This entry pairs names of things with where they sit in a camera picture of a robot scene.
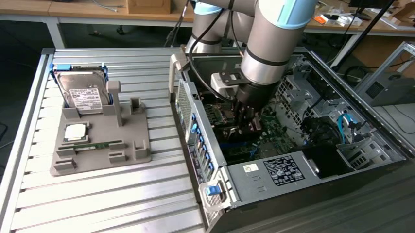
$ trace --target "table leg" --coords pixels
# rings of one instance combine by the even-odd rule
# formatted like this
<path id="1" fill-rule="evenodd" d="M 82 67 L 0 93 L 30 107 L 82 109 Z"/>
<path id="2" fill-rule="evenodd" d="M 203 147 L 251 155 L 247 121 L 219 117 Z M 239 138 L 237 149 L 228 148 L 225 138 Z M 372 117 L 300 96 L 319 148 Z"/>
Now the table leg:
<path id="1" fill-rule="evenodd" d="M 58 20 L 57 17 L 48 17 L 44 19 L 44 23 L 46 24 L 46 28 L 49 30 L 49 34 L 52 37 L 52 41 L 54 44 L 54 47 L 57 49 L 62 49 L 66 47 L 65 41 L 64 41 L 64 36 L 61 33 L 60 25 L 58 25 Z"/>
<path id="2" fill-rule="evenodd" d="M 356 40 L 359 38 L 361 33 L 357 33 L 356 35 L 352 35 L 351 38 L 348 39 L 343 49 L 340 50 L 336 59 L 333 60 L 332 64 L 329 65 L 329 67 L 333 67 L 339 64 L 340 60 L 343 59 L 347 51 L 349 50 L 351 46 L 356 43 Z"/>

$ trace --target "barcode label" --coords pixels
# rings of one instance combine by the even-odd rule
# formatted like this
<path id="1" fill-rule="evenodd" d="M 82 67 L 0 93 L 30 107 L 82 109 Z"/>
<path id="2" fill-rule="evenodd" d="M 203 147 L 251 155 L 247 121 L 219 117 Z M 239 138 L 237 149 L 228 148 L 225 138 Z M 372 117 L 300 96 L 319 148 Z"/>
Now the barcode label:
<path id="1" fill-rule="evenodd" d="M 97 88 L 69 90 L 77 110 L 101 109 L 101 99 Z"/>

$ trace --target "hard drive label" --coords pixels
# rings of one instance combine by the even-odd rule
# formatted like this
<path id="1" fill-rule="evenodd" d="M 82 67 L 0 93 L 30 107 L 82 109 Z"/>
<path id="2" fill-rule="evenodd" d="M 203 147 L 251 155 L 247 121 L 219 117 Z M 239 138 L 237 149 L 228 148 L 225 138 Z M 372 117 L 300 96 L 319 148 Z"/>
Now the hard drive label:
<path id="1" fill-rule="evenodd" d="M 102 108 L 97 88 L 70 89 L 69 92 L 77 110 L 92 110 Z"/>
<path id="2" fill-rule="evenodd" d="M 291 156 L 264 161 L 264 165 L 276 186 L 305 179 Z"/>

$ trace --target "blue latch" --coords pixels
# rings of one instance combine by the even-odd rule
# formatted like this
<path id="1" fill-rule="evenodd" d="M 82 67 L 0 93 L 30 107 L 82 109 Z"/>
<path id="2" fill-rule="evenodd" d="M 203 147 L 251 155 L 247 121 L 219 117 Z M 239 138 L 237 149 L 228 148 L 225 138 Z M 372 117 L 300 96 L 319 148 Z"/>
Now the blue latch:
<path id="1" fill-rule="evenodd" d="M 70 71 L 72 65 L 70 64 L 61 64 L 56 66 L 57 71 Z"/>
<path id="2" fill-rule="evenodd" d="M 192 126 L 192 130 L 190 130 L 192 133 L 196 132 L 196 129 L 197 129 L 197 123 L 194 123 L 193 126 Z"/>
<path id="3" fill-rule="evenodd" d="M 219 186 L 209 186 L 205 188 L 205 193 L 208 196 L 215 196 L 220 194 L 220 187 Z"/>

